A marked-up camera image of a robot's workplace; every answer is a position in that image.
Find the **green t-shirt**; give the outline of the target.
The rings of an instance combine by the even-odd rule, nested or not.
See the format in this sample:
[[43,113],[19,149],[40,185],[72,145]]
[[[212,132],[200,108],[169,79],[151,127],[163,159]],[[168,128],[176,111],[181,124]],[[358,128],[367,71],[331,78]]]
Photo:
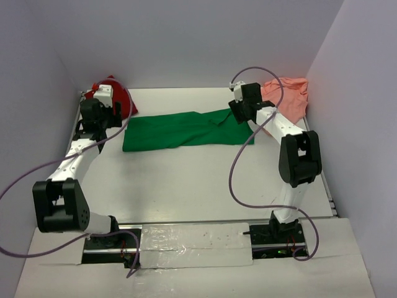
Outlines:
[[122,150],[127,153],[183,146],[242,145],[251,135],[250,126],[238,124],[230,109],[134,117],[125,130]]

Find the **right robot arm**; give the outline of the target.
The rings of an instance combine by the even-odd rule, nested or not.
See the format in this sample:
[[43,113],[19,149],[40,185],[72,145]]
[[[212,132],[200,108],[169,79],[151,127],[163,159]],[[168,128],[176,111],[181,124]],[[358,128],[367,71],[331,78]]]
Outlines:
[[252,121],[262,125],[280,145],[279,175],[283,181],[282,206],[272,211],[269,234],[277,243],[284,242],[298,229],[299,208],[309,184],[322,172],[318,134],[299,128],[276,106],[263,101],[258,83],[231,83],[234,99],[229,107],[238,124]]

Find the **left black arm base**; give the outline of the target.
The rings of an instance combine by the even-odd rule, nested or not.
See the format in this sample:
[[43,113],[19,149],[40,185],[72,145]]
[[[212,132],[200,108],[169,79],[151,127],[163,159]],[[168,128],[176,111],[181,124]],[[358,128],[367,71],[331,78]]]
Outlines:
[[136,242],[129,233],[111,237],[91,237],[83,246],[82,264],[123,264],[130,269],[136,255]]

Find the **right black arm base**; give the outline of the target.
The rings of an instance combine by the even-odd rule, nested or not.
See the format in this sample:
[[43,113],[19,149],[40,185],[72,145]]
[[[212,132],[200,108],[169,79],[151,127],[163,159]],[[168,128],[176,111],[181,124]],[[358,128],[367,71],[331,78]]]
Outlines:
[[293,230],[274,234],[270,224],[249,225],[249,230],[243,232],[251,240],[252,258],[298,258],[308,257],[306,241],[301,223],[297,223]]

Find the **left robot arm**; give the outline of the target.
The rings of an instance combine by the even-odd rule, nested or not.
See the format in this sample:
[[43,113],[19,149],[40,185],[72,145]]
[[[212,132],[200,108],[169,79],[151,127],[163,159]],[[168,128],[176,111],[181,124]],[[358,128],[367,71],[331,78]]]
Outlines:
[[80,103],[78,120],[69,151],[47,180],[32,188],[38,229],[43,233],[79,232],[99,234],[107,247],[121,241],[118,222],[112,215],[90,211],[81,182],[98,157],[107,138],[106,130],[122,126],[122,105],[107,107],[96,98]]

